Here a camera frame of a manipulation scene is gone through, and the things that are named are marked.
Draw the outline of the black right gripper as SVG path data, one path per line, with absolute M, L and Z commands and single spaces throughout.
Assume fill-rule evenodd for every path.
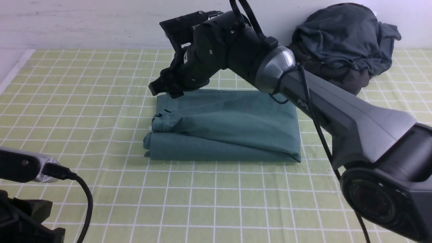
M 191 43 L 182 47 L 172 43 L 174 59 L 168 68 L 160 71 L 160 76 L 149 84 L 153 96 L 167 93 L 176 99 L 208 85 L 211 77 L 211 44 Z

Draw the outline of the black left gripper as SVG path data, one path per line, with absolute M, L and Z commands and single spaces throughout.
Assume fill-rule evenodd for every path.
M 50 217 L 53 203 L 41 199 L 9 198 L 0 194 L 0 241 L 2 243 L 63 243 L 64 228 L 49 229 L 42 223 Z

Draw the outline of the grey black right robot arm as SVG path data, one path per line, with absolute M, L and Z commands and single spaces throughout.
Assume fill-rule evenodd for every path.
M 160 22 L 175 50 L 150 83 L 153 95 L 178 98 L 230 69 L 259 91 L 281 94 L 332 136 L 329 161 L 345 167 L 341 191 L 358 219 L 417 243 L 432 232 L 431 127 L 410 114 L 374 106 L 304 71 L 294 54 L 265 36 L 253 12 L 194 12 Z

